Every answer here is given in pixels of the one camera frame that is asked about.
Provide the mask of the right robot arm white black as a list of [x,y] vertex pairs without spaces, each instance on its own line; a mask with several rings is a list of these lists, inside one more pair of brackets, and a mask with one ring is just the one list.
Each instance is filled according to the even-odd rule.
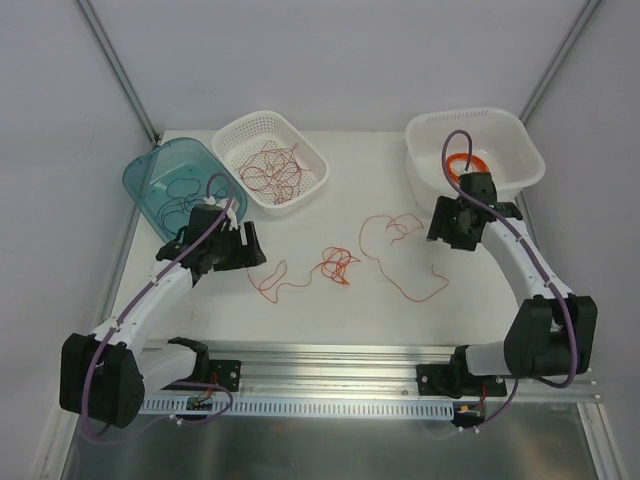
[[457,198],[438,198],[428,239],[473,251],[482,246],[497,262],[519,308],[505,338],[455,349],[450,386],[469,395],[487,376],[534,379],[568,387],[586,372],[592,351],[597,306],[576,295],[546,263],[512,202],[500,202],[488,173],[464,174]]

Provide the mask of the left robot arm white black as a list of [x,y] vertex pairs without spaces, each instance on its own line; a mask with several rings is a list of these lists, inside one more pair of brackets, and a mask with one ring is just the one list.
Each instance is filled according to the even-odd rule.
[[253,222],[238,221],[228,207],[194,207],[188,223],[158,250],[148,279],[122,311],[91,333],[65,340],[60,407],[85,421],[125,428],[150,395],[173,385],[203,387],[212,377],[206,344],[174,337],[156,351],[144,346],[203,276],[265,261]]

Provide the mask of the white deep plastic tub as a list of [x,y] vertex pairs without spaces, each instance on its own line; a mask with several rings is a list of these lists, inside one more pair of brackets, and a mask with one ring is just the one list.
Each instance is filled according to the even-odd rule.
[[446,137],[458,129],[472,138],[474,160],[469,170],[491,173],[499,201],[513,202],[524,188],[542,179],[544,160],[522,122],[510,112],[471,108],[422,114],[405,130],[405,170],[424,211],[431,213],[441,195],[456,196],[443,173],[441,153]]

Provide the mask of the teal transparent plastic bin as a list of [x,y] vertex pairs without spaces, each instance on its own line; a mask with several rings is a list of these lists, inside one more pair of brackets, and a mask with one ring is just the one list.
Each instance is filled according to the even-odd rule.
[[123,185],[163,242],[188,223],[191,210],[207,196],[227,197],[233,189],[241,221],[248,198],[231,172],[200,141],[179,137],[133,160]]

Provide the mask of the white perforated plastic basket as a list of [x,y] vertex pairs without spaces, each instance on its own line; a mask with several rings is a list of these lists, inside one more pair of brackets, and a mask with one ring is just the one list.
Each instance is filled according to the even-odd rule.
[[266,214],[289,215],[319,195],[328,182],[325,158],[282,115],[247,114],[218,130],[214,155]]

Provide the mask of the aluminium mounting rail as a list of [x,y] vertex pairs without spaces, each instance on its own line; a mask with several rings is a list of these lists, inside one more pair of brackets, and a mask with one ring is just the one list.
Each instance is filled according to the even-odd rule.
[[417,399],[419,364],[451,346],[310,345],[209,341],[215,359],[241,362],[240,392],[264,397]]

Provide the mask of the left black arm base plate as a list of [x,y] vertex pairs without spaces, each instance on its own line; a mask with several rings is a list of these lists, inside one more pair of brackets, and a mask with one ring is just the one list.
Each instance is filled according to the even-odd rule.
[[217,384],[230,392],[238,392],[241,381],[242,362],[240,360],[211,359],[204,380]]

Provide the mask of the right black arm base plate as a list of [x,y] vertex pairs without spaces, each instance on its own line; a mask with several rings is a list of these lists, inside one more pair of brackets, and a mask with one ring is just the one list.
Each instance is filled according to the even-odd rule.
[[499,383],[495,376],[459,373],[448,364],[417,365],[416,382],[420,396],[443,396],[456,400],[465,396],[490,398],[507,396],[505,383]]

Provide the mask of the right aluminium frame post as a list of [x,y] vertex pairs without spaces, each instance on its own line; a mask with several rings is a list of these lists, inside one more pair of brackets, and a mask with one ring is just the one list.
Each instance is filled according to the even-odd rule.
[[580,6],[519,114],[519,119],[524,126],[529,124],[542,105],[566,61],[604,4],[603,0],[586,0]]

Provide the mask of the aluminium frame post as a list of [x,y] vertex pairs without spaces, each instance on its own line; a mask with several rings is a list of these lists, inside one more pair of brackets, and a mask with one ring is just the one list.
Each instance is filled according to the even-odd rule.
[[145,137],[152,146],[156,146],[160,135],[140,99],[94,3],[90,0],[74,0],[73,4],[82,16]]
[[566,61],[604,4],[603,0],[586,0],[580,6],[519,114],[519,119],[524,126],[529,124],[542,105]]

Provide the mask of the left aluminium frame post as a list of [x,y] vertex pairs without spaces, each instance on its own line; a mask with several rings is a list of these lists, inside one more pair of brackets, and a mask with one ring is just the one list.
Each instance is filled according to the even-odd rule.
[[145,137],[152,146],[156,146],[160,135],[140,99],[94,3],[90,0],[74,0],[73,4],[82,16]]

